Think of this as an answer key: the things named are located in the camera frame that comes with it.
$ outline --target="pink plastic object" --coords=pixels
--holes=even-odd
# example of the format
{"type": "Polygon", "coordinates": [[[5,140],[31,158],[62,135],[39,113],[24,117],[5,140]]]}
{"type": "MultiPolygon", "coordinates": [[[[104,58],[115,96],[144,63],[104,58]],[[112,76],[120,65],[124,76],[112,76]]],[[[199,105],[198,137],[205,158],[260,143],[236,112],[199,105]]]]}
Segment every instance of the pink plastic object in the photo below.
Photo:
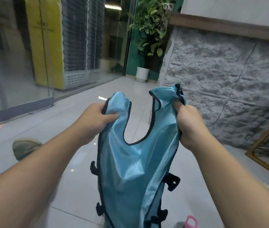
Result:
{"type": "Polygon", "coordinates": [[[193,217],[191,215],[188,215],[187,218],[186,218],[186,222],[185,222],[184,228],[198,228],[198,221],[197,221],[197,219],[195,219],[195,217],[193,217]],[[195,221],[195,226],[194,227],[188,223],[188,220],[190,218],[195,221]]]}

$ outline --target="blue vest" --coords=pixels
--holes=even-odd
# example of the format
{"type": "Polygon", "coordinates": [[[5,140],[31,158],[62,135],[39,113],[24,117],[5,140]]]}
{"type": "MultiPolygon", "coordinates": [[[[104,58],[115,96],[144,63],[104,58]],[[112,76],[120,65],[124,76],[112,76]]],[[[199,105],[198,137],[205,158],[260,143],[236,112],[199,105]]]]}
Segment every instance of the blue vest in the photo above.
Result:
{"type": "Polygon", "coordinates": [[[131,102],[122,92],[107,99],[102,111],[120,114],[99,134],[97,166],[94,161],[90,166],[101,198],[96,211],[105,216],[106,228],[160,228],[168,213],[161,210],[164,186],[173,191],[180,182],[169,168],[181,136],[172,102],[178,98],[185,104],[182,87],[159,87],[149,94],[152,119],[140,141],[128,144],[124,139],[131,102]]]}

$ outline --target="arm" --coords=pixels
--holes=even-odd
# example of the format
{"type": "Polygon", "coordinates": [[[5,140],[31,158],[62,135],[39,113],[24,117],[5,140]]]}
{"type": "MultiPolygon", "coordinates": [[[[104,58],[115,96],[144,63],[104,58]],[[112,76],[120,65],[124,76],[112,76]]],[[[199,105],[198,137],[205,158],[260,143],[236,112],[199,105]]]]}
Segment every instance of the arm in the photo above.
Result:
{"type": "Polygon", "coordinates": [[[175,102],[181,143],[197,159],[226,227],[269,227],[269,191],[212,136],[197,109],[175,102]]]}
{"type": "Polygon", "coordinates": [[[56,185],[75,152],[118,114],[102,115],[90,105],[74,124],[0,175],[0,227],[27,227],[56,185]]]}

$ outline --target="brown wooden ledge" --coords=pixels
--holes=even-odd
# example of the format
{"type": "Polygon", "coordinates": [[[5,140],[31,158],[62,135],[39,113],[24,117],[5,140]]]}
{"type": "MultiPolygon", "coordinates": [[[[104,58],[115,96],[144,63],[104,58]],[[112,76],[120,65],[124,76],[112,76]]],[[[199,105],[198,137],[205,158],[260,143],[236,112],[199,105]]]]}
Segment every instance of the brown wooden ledge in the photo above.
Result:
{"type": "Polygon", "coordinates": [[[185,26],[194,29],[269,40],[269,26],[232,22],[180,13],[172,13],[169,23],[171,25],[185,26]]]}

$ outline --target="hand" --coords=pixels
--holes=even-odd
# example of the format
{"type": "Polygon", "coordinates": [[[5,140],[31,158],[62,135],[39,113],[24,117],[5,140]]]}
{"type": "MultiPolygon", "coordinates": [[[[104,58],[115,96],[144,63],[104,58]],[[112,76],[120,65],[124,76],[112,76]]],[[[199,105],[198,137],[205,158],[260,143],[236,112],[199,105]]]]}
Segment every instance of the hand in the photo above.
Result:
{"type": "Polygon", "coordinates": [[[211,133],[196,107],[184,106],[180,101],[175,100],[174,108],[178,113],[177,124],[182,131],[180,142],[186,149],[193,151],[195,144],[205,136],[211,136],[211,133]]]}
{"type": "Polygon", "coordinates": [[[107,123],[118,119],[119,114],[102,114],[105,103],[93,103],[88,106],[82,115],[73,123],[72,127],[83,139],[82,145],[91,142],[99,134],[107,123]]]}

